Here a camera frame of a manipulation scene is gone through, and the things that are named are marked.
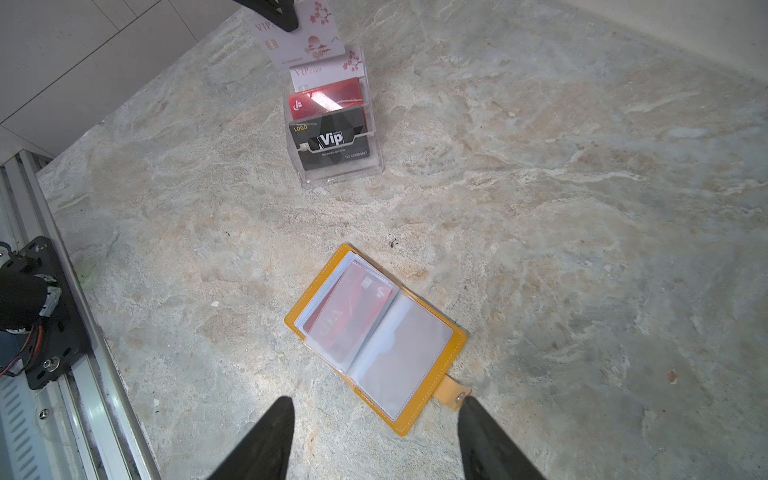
pink floral card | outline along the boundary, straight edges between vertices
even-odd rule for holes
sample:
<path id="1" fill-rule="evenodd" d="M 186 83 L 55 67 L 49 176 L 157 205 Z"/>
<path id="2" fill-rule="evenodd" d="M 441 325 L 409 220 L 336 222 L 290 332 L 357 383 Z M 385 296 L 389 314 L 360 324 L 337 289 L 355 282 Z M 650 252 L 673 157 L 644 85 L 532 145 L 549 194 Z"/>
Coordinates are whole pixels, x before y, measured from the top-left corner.
<path id="1" fill-rule="evenodd" d="M 348 78 L 365 77 L 366 62 L 359 45 L 347 45 L 343 56 L 292 67 L 290 76 L 293 88 L 304 91 Z"/>
<path id="2" fill-rule="evenodd" d="M 294 8 L 299 27 L 290 33 L 257 13 L 248 20 L 253 35 L 278 68 L 344 54 L 344 42 L 327 0 L 297 2 Z"/>

red card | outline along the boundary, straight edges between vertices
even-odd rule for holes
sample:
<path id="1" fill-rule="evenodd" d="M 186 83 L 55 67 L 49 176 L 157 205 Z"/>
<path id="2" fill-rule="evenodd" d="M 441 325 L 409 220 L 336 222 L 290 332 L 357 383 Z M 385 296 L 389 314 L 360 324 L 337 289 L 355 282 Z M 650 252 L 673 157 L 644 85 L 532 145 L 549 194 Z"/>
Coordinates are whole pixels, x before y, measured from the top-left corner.
<path id="1" fill-rule="evenodd" d="M 352 262 L 316 309 L 319 313 L 307 320 L 307 336 L 341 363 L 365 338 L 391 295 L 392 285 Z"/>
<path id="2" fill-rule="evenodd" d="M 360 80 L 348 78 L 312 90 L 300 91 L 288 97 L 288 105 L 293 120 L 362 105 Z"/>

vip card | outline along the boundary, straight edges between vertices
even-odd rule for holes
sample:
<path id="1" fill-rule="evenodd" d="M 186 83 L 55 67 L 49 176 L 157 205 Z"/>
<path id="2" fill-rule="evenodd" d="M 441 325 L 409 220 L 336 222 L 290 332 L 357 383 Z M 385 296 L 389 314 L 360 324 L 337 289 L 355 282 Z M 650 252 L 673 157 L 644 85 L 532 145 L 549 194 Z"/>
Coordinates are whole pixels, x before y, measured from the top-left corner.
<path id="1" fill-rule="evenodd" d="M 288 106 L 293 120 L 315 117 L 354 105 L 362 105 L 362 91 L 358 78 L 349 78 L 300 91 L 288 97 Z"/>
<path id="2" fill-rule="evenodd" d="M 311 90 L 349 78 L 365 77 L 366 60 L 359 45 L 347 45 L 344 55 L 293 67 L 290 76 L 294 90 Z"/>
<path id="3" fill-rule="evenodd" d="M 366 119 L 362 107 L 356 105 L 288 124 L 293 143 L 299 151 L 304 170 L 337 165 L 370 155 L 365 133 Z"/>
<path id="4" fill-rule="evenodd" d="M 255 12 L 247 18 L 253 35 L 278 68 L 290 68 L 346 53 L 327 0 L 297 2 L 293 8 L 299 27 L 292 32 L 284 31 Z"/>

screw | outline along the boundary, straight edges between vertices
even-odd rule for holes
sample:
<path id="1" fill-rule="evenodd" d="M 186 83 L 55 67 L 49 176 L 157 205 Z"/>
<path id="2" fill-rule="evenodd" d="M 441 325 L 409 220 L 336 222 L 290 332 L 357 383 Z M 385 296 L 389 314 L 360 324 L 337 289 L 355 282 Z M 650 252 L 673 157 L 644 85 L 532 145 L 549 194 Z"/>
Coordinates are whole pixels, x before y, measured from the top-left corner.
<path id="1" fill-rule="evenodd" d="M 57 356 L 55 356 L 50 360 L 45 360 L 43 362 L 43 368 L 48 370 L 49 372 L 53 372 L 58 368 L 59 363 L 61 363 L 61 361 L 58 359 Z"/>

yellow leather wallet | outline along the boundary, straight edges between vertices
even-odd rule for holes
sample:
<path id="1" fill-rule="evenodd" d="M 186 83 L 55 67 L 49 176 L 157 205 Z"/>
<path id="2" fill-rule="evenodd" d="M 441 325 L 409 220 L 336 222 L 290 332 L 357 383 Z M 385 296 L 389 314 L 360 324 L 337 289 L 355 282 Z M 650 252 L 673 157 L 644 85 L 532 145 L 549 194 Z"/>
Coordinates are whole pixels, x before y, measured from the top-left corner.
<path id="1" fill-rule="evenodd" d="M 285 323 L 400 436 L 430 396 L 456 410 L 471 392 L 445 374 L 467 334 L 350 245 Z"/>

